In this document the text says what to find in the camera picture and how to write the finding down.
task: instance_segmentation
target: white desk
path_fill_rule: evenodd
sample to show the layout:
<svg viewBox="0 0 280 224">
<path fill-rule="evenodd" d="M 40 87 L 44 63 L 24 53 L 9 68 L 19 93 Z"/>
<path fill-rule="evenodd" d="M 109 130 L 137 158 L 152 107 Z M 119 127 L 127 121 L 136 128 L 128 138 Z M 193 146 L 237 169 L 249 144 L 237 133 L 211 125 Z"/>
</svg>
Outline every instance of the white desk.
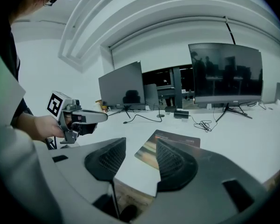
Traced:
<svg viewBox="0 0 280 224">
<path fill-rule="evenodd" d="M 135 158 L 134 154 L 156 129 L 200 138 L 200 148 L 224 155 L 264 183 L 280 170 L 280 107 L 275 104 L 266 107 L 267 110 L 259 106 L 243 106 L 244 111 L 253 119 L 227 112 L 209 133 L 195 128 L 191 117 L 187 122 L 183 122 L 181 119 L 174 119 L 172 113 L 165 115 L 161 123 L 136 117 L 133 122 L 123 124 L 129 120 L 123 112 L 110 116 L 106 122 L 98 124 L 93 134 L 80 136 L 77 141 L 80 145 L 87 145 L 126 137 L 126 158 L 116 178 L 152 196 L 155 195 L 157 182 L 160 181 L 159 171 Z M 213 120 L 213 111 L 199 109 L 189 112 L 196 122 Z M 222 109 L 216 109 L 215 118 L 218 119 L 221 113 Z M 143 111 L 138 114 L 157 119 L 158 111 Z"/>
</svg>

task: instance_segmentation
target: monitor screen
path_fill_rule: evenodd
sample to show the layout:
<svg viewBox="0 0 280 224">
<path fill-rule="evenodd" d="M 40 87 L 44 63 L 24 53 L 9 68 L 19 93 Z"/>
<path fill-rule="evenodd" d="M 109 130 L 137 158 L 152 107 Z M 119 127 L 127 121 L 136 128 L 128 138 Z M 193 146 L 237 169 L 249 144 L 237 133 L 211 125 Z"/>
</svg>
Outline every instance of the monitor screen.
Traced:
<svg viewBox="0 0 280 224">
<path fill-rule="evenodd" d="M 249 47 L 221 43 L 189 45 L 195 85 L 195 103 L 260 101 L 261 53 Z"/>
<path fill-rule="evenodd" d="M 121 67 L 98 79 L 106 106 L 144 105 L 144 88 L 140 62 Z"/>
</svg>

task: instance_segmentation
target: hand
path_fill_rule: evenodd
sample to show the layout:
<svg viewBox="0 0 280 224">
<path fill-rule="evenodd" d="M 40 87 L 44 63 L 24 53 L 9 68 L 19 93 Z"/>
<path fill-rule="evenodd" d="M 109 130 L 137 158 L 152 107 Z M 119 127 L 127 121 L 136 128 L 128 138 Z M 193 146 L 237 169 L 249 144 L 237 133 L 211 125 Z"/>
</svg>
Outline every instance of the hand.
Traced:
<svg viewBox="0 0 280 224">
<path fill-rule="evenodd" d="M 50 115 L 36 117 L 35 126 L 39 135 L 43 139 L 52 136 L 56 136 L 58 138 L 64 137 L 62 130 L 58 126 L 57 120 Z"/>
</svg>

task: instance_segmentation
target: white ceiling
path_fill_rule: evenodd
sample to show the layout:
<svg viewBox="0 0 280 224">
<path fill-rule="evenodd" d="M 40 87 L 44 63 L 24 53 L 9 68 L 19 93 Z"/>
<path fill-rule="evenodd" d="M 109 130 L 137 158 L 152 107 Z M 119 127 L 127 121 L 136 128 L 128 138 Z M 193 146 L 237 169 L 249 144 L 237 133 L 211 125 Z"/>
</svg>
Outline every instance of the white ceiling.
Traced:
<svg viewBox="0 0 280 224">
<path fill-rule="evenodd" d="M 58 0 L 52 7 L 43 7 L 32 15 L 22 17 L 31 21 L 54 21 L 67 23 L 71 13 L 80 0 Z"/>
</svg>

